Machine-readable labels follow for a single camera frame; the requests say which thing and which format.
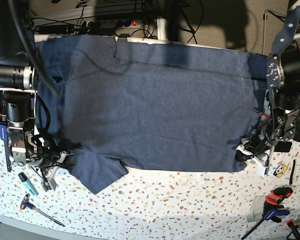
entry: power strip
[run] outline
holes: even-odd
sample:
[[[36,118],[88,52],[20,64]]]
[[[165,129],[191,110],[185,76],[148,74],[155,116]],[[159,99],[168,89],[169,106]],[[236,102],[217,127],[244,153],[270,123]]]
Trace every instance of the power strip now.
[[[140,29],[143,24],[141,20],[117,19],[117,20],[97,20],[94,27],[97,29]]]

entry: yellow sticker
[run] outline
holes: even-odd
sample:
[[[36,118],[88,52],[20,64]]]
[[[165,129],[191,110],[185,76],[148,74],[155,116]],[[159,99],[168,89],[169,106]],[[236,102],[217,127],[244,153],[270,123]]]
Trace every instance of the yellow sticker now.
[[[275,175],[277,178],[281,178],[282,175],[287,171],[288,167],[282,163],[276,168],[273,175]]]

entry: speckled white table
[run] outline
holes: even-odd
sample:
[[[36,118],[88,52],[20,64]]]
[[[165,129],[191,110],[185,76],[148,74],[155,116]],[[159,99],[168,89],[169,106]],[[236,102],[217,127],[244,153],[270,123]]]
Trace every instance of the speckled white table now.
[[[293,159],[296,167],[293,195],[283,204],[291,214],[282,223],[264,222],[250,239],[285,236],[285,221],[300,213],[300,143],[290,153],[275,153],[270,161],[288,166],[281,177],[257,175],[249,162],[237,173],[175,172],[128,168],[129,174],[97,195],[75,177],[60,170],[56,192],[44,192],[40,179],[26,167],[5,172],[4,145],[0,140],[0,216],[83,236],[114,240],[239,239],[255,223],[247,223],[253,198],[277,186],[288,185]],[[18,173],[24,172],[39,192],[31,202],[63,222],[60,227],[35,211],[20,210],[26,189]]]

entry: metal bracket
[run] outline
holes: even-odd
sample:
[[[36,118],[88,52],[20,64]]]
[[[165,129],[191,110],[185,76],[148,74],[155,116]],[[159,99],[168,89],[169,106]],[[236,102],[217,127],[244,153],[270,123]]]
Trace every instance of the metal bracket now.
[[[253,155],[253,153],[250,152],[250,151],[248,151],[248,150],[246,150],[245,146],[242,145],[242,144],[239,145],[239,146],[237,146],[235,150],[240,151],[241,153],[243,153],[246,156]],[[267,166],[265,164],[265,162],[261,161],[256,156],[252,157],[251,160],[257,164],[257,166],[258,166],[257,173],[259,175],[264,176],[264,175],[268,174],[269,166]]]
[[[63,163],[64,160],[66,159],[66,157],[69,156],[69,155],[73,155],[73,153],[72,152],[68,153],[66,151],[62,151],[60,153],[60,158],[57,162],[60,163],[60,164]],[[51,167],[48,175],[45,176],[46,179],[47,179],[47,183],[49,184],[49,186],[47,186],[47,184],[41,183],[45,190],[47,190],[47,189],[51,189],[53,191],[56,190],[58,184],[56,183],[56,180],[54,179],[54,176],[55,176],[58,168],[59,168],[58,166]]]
[[[275,108],[274,88],[280,88],[285,84],[285,76],[281,66],[281,54],[294,40],[295,32],[300,20],[300,0],[290,8],[282,30],[275,36],[271,55],[267,58],[266,80],[269,89],[269,99]]]
[[[1,116],[4,116],[4,117],[6,116],[6,114],[4,114],[2,112],[2,104],[1,104],[2,94],[5,91],[27,93],[27,94],[33,95],[33,109],[31,109],[32,110],[32,116],[30,117],[30,119],[35,119],[36,118],[37,91],[32,90],[32,89],[17,89],[17,88],[11,88],[11,87],[0,87],[0,115]]]

